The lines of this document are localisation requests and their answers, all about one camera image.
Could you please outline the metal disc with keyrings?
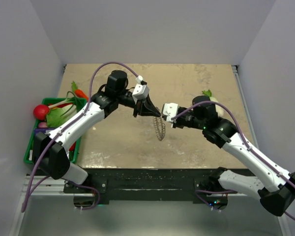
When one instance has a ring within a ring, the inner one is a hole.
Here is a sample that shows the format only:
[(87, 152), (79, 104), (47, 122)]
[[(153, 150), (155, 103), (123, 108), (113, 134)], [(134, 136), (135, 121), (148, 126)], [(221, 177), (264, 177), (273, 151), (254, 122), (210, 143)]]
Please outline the metal disc with keyrings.
[(162, 141), (166, 135), (166, 126), (163, 122), (162, 117), (153, 117), (153, 127), (155, 130), (156, 137), (159, 141)]

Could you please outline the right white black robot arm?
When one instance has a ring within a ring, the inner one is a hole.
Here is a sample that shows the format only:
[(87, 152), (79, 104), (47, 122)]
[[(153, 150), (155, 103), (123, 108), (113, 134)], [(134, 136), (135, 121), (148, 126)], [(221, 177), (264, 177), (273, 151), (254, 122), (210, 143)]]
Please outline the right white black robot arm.
[(218, 168), (198, 192), (245, 194), (259, 201), (269, 213), (282, 216), (295, 199), (295, 172), (270, 160), (248, 141), (237, 120), (219, 116), (217, 107), (234, 117), (224, 105), (204, 95), (194, 98), (189, 108), (176, 103), (165, 103), (162, 108), (163, 119), (173, 128), (200, 129), (207, 141), (231, 154), (253, 174), (248, 177)]

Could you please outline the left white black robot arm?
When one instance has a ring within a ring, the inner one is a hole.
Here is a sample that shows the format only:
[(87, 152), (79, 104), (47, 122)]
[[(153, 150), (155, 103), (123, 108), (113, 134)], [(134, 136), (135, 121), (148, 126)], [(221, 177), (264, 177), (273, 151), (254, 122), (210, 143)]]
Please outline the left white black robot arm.
[(69, 148), (92, 126), (104, 120), (119, 105), (133, 109), (133, 116), (161, 116), (149, 97), (149, 88), (142, 76), (136, 78), (133, 91), (127, 89), (127, 74), (114, 70), (108, 76), (104, 90), (99, 90), (77, 114), (63, 125), (48, 134), (39, 132), (33, 140), (32, 160), (35, 168), (40, 168), (53, 179), (64, 179), (74, 182), (81, 193), (91, 190), (92, 181), (88, 173), (69, 161)]

